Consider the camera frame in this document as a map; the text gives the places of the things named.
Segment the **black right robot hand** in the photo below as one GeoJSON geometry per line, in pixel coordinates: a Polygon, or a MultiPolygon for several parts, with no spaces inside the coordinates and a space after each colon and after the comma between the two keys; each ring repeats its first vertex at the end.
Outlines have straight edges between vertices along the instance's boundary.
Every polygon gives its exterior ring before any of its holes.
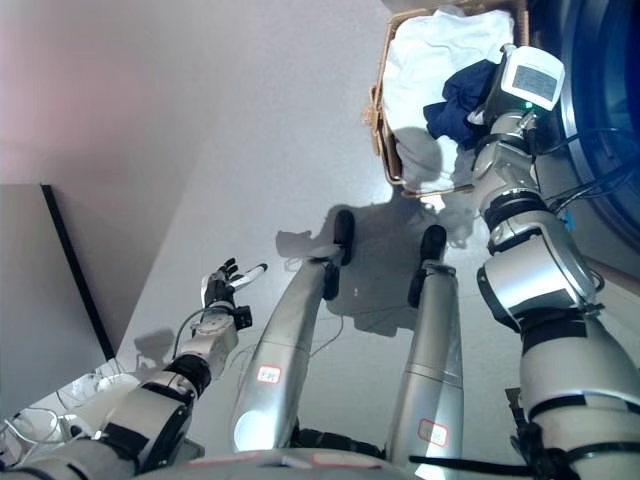
{"type": "Polygon", "coordinates": [[[505,44],[502,59],[484,101],[466,117],[473,125],[490,127],[507,113],[544,114],[556,106],[565,67],[554,55],[531,46],[505,44]]]}

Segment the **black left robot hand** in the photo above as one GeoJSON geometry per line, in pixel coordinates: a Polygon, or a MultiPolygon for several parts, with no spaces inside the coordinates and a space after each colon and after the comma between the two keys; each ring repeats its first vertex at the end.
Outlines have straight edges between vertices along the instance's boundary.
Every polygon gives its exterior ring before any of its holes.
{"type": "Polygon", "coordinates": [[[259,263],[245,272],[240,272],[236,258],[229,258],[216,271],[202,279],[202,306],[211,307],[216,302],[233,304],[235,293],[252,284],[267,270],[266,263],[259,263]]]}

